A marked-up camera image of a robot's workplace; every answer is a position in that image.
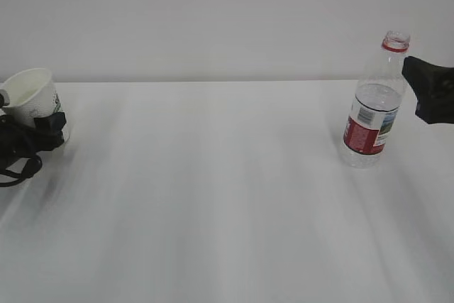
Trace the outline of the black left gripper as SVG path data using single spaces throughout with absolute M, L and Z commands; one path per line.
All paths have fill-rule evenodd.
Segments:
M 41 170 L 43 162 L 38 151 L 52 151 L 65 142 L 63 128 L 67 124 L 64 112 L 33 119 L 35 127 L 22 128 L 9 115 L 1 116 L 1 175 L 12 179 L 30 179 Z M 9 169 L 20 159 L 26 163 L 20 172 Z

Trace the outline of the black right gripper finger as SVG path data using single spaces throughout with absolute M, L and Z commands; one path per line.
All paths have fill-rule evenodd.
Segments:
M 432 65 L 408 56 L 404 59 L 402 76 L 417 99 L 444 99 L 453 95 L 453 67 Z
M 453 96 L 418 97 L 415 114 L 427 124 L 454 124 Z

